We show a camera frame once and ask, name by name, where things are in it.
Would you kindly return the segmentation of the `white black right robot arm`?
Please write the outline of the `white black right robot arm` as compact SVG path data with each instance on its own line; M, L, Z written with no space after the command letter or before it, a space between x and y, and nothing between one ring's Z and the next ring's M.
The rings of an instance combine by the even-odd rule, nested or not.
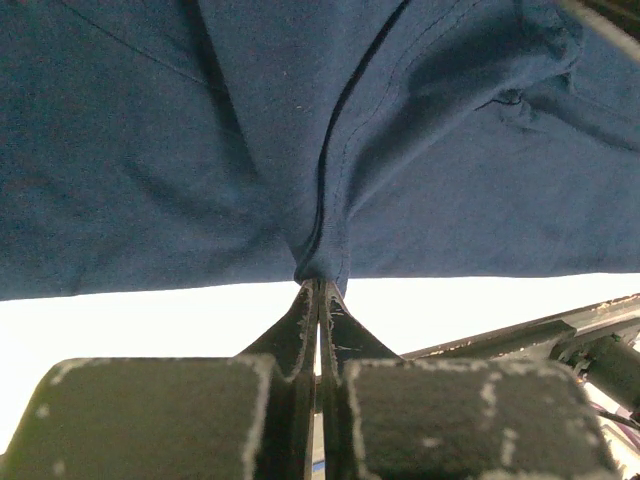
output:
M639 430L639 352L621 335L587 335L561 342L549 358L613 399L630 414L622 423Z

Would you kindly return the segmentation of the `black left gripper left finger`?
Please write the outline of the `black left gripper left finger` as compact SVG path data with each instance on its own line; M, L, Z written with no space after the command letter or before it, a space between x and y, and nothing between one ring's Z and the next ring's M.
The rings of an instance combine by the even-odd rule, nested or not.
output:
M247 479L309 479L319 283L303 282L286 314L234 359L258 375L242 460Z

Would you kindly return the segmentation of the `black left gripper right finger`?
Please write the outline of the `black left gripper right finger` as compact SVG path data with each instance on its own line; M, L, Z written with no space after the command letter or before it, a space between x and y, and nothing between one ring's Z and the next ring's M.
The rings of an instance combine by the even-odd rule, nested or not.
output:
M353 379L361 361L398 362L348 311L338 287L319 284L322 412L327 479L366 479L360 407Z

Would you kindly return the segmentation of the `navy blue t shirt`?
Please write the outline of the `navy blue t shirt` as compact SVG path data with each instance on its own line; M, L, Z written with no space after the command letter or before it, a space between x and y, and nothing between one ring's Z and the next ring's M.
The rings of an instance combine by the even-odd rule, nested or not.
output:
M5 1L5 300L639 269L639 66L554 1Z

